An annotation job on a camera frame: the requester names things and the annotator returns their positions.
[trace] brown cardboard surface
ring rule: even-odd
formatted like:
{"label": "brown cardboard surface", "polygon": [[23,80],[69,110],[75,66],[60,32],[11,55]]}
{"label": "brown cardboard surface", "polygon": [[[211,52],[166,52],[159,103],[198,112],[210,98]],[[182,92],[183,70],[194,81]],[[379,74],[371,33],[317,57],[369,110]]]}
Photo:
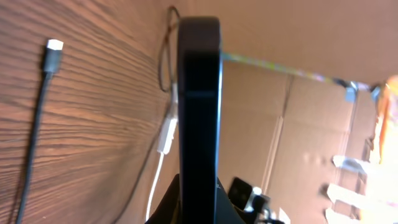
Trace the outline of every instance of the brown cardboard surface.
{"label": "brown cardboard surface", "polygon": [[[353,118],[353,128],[351,130],[345,156],[355,159],[365,159],[367,153],[366,140],[373,135],[376,123],[376,106],[370,93],[359,92],[356,102],[355,116]],[[358,174],[347,170],[340,171],[338,185],[348,190],[360,193],[364,184],[359,180]],[[334,206],[336,212],[352,216],[356,209],[351,205],[337,202]]]}
{"label": "brown cardboard surface", "polygon": [[346,134],[286,121],[267,195],[271,208],[282,208],[292,223],[323,223],[331,206],[320,189],[338,172],[330,159],[341,150]]}
{"label": "brown cardboard surface", "polygon": [[226,189],[234,177],[262,185],[277,116],[223,107],[218,178]]}
{"label": "brown cardboard surface", "polygon": [[285,120],[348,131],[353,104],[344,98],[345,89],[341,86],[294,78]]}
{"label": "brown cardboard surface", "polygon": [[223,106],[282,114],[287,75],[241,63],[225,62],[223,66]]}
{"label": "brown cardboard surface", "polygon": [[218,177],[226,190],[233,177],[261,187],[271,168],[287,75],[226,62],[223,76]]}
{"label": "brown cardboard surface", "polygon": [[[153,149],[149,154],[148,164],[156,164],[157,160],[159,160],[159,153],[156,149]],[[155,172],[156,166],[147,166],[144,168],[142,176],[136,185],[135,193],[126,208],[126,211],[118,220],[118,224],[145,222],[146,205],[148,203],[150,186],[152,185]]]}
{"label": "brown cardboard surface", "polygon": [[326,76],[374,84],[398,70],[398,2],[191,0],[218,16],[223,49]]}
{"label": "brown cardboard surface", "polygon": [[282,208],[292,223],[324,223],[332,206],[320,190],[336,182],[331,158],[347,145],[353,104],[344,96],[340,86],[293,81],[267,190],[271,208]]}

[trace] orange object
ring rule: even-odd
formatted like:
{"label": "orange object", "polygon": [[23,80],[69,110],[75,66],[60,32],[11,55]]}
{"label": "orange object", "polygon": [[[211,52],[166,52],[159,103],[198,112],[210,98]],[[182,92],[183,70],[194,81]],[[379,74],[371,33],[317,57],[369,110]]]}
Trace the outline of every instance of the orange object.
{"label": "orange object", "polygon": [[[398,170],[398,76],[391,77],[382,87],[377,102],[377,121],[370,163]],[[365,194],[385,203],[397,204],[398,182],[390,176],[369,175]],[[362,211],[361,223],[389,223],[385,211]]]}
{"label": "orange object", "polygon": [[381,94],[371,162],[395,167],[398,165],[398,76],[388,79]]}

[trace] white usb connector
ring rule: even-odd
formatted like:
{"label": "white usb connector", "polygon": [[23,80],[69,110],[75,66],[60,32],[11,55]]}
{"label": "white usb connector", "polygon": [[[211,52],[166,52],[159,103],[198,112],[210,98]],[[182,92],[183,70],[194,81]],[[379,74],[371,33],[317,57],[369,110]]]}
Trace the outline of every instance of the white usb connector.
{"label": "white usb connector", "polygon": [[62,50],[63,42],[61,40],[51,39],[47,42],[47,48],[51,50]]}
{"label": "white usb connector", "polygon": [[170,152],[170,148],[172,147],[172,141],[174,138],[175,128],[178,123],[178,93],[177,93],[177,84],[172,84],[172,92],[171,92],[171,105],[170,111],[165,118],[162,129],[159,134],[159,144],[157,146],[157,152],[160,153],[159,163],[157,165],[154,181],[152,183],[152,187],[150,188],[147,211],[145,215],[145,221],[149,219],[150,205],[152,204],[152,199],[154,197],[155,188],[157,181],[159,179],[160,170],[162,168],[164,156]]}

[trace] cardboard box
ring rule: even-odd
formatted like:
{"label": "cardboard box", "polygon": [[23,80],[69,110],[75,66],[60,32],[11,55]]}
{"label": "cardboard box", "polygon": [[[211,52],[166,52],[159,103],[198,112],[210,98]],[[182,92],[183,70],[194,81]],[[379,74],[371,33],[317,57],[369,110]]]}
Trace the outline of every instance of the cardboard box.
{"label": "cardboard box", "polygon": [[[261,187],[271,208],[282,208],[294,224],[326,223],[324,211],[333,204],[322,194],[325,184],[363,189],[356,174],[338,170],[331,158],[362,159],[374,118],[368,93],[349,103],[338,85],[225,62],[218,177],[227,191],[233,177]],[[152,210],[178,172],[176,135]],[[349,205],[334,209],[353,214]]]}

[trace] wood grain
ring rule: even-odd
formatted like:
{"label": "wood grain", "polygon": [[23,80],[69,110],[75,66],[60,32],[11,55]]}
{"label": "wood grain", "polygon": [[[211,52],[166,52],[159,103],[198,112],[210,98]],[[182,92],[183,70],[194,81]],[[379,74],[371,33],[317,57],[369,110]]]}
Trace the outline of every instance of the wood grain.
{"label": "wood grain", "polygon": [[164,113],[156,63],[172,3],[0,2],[0,223],[13,214],[49,37],[65,45],[24,223],[111,223],[119,215]]}

